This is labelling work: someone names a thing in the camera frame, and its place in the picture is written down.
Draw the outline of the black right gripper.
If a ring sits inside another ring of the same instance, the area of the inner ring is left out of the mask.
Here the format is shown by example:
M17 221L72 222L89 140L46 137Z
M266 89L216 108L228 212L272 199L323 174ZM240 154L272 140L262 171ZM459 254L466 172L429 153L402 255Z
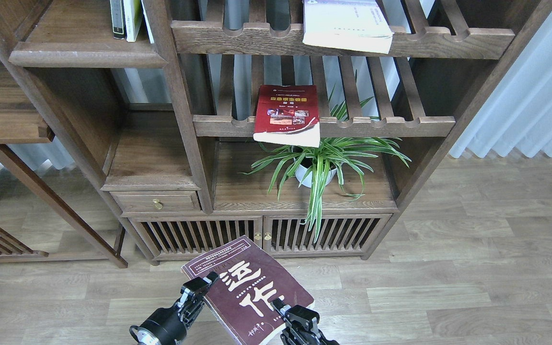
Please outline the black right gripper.
M270 304L285 322L285 329L280 338L285 345L337 345L336 340L329 340L318 328L320 316L317 312L301 305L294 307L286 304L281 298L270 301Z

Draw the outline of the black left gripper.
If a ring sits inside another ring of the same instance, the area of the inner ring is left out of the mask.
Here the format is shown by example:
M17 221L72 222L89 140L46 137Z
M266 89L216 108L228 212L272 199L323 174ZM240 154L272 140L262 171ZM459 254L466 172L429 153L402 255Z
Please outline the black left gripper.
M140 326L130 327L132 338L138 345L180 345L201 313L206 293L218 279L219 273L210 271L203 279L183 284L181 297L170 308L158 308Z

